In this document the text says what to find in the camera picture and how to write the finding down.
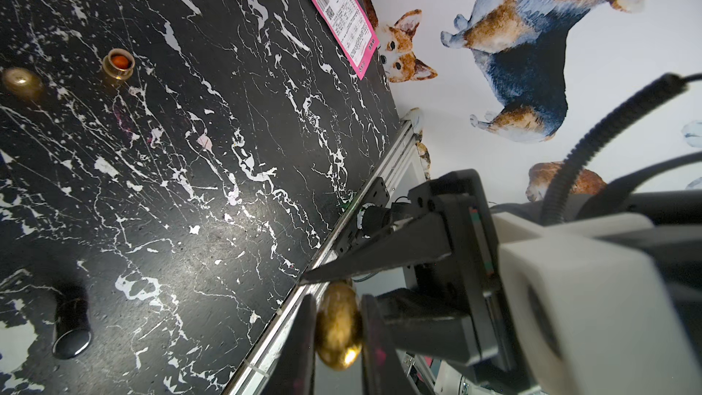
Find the black marble table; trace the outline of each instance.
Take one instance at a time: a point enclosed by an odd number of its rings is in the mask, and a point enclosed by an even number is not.
[[[310,0],[0,0],[0,393],[216,394],[399,125]],[[134,75],[106,85],[111,48]],[[56,293],[94,339],[51,354]]]

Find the brass knob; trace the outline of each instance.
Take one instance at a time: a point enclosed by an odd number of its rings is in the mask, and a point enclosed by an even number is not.
[[[362,336],[356,292],[345,282],[329,284],[314,327],[314,349],[320,359],[334,370],[348,369],[361,354]]]
[[[2,82],[8,92],[22,99],[37,101],[44,91],[44,84],[39,75],[21,67],[5,69]]]

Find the cable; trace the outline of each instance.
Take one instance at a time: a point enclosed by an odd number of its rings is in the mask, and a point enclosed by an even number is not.
[[[675,74],[665,74],[636,92],[598,122],[571,150],[551,181],[543,199],[541,224],[549,226],[564,222],[563,211],[568,194],[575,184],[575,180],[578,179],[578,175],[595,154],[609,144],[612,139],[619,136],[622,131],[684,92],[687,89],[687,84],[696,80],[702,80],[702,74],[689,75],[686,78]]]
[[[682,78],[685,83],[692,83],[693,81],[702,81],[702,74],[688,75]]]
[[[642,170],[610,181],[605,188],[585,202],[580,211],[578,211],[578,215],[575,219],[580,220],[609,215],[621,206],[629,195],[645,181],[663,172],[674,170],[675,168],[695,162],[702,162],[702,151],[681,155],[680,157],[665,162],[656,163],[655,165],[645,167]]]
[[[371,274],[367,274],[367,275],[365,275],[363,278],[360,278],[360,279],[353,279],[353,281],[356,282],[356,283],[358,283],[358,282],[363,282],[363,281],[367,281],[368,279],[374,277],[374,276],[377,275],[377,274],[378,274],[378,272],[371,273]]]

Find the white wall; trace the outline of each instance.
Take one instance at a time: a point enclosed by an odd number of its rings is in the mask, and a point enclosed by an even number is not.
[[[425,114],[423,142],[432,158],[432,176],[463,168],[479,171],[488,199],[527,201],[527,172],[538,162],[560,161],[575,143],[621,101],[659,75],[702,71],[702,0],[646,0],[645,9],[627,14],[602,4],[570,31],[566,50],[569,111],[548,142],[520,144],[469,124],[487,110],[499,112],[487,81],[469,49],[445,48],[439,34],[453,30],[453,18],[469,17],[475,0],[373,0],[381,22],[423,10],[414,52],[439,74],[432,80],[393,83],[398,112],[419,106]],[[588,166],[605,181],[676,155],[698,151],[680,129],[702,119],[702,83],[621,135]],[[664,174],[645,190],[684,189],[702,176],[702,165]]]

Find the corgi illustration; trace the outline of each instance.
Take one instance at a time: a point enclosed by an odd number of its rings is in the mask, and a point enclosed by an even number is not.
[[[682,127],[682,136],[688,145],[702,148],[702,120],[693,120]],[[702,177],[691,181],[685,189],[702,189]]]
[[[414,140],[417,145],[417,152],[419,153],[419,159],[422,164],[422,170],[424,171],[424,178],[426,180],[431,180],[431,167],[432,159],[429,156],[429,150],[427,146],[422,143],[422,138],[424,137],[424,127],[423,127],[423,114],[419,107],[411,109],[402,116],[401,120],[408,120],[412,123],[412,130],[414,131]]]
[[[548,185],[561,169],[563,162],[537,163],[529,169],[529,186],[526,188],[526,197],[529,201],[543,200],[546,195]],[[596,172],[583,170],[575,185],[571,189],[571,194],[591,194],[595,195],[607,186],[604,180]]]
[[[635,12],[644,0],[476,0],[470,19],[456,16],[458,31],[441,33],[448,48],[472,50],[503,110],[474,127],[515,142],[548,140],[568,111],[565,96],[566,37],[593,7],[609,3]]]
[[[422,10],[413,10],[399,18],[394,25],[379,24],[373,2],[363,0],[368,21],[380,41],[380,58],[391,83],[429,80],[435,78],[434,69],[424,64],[413,52],[412,39],[422,21]]]

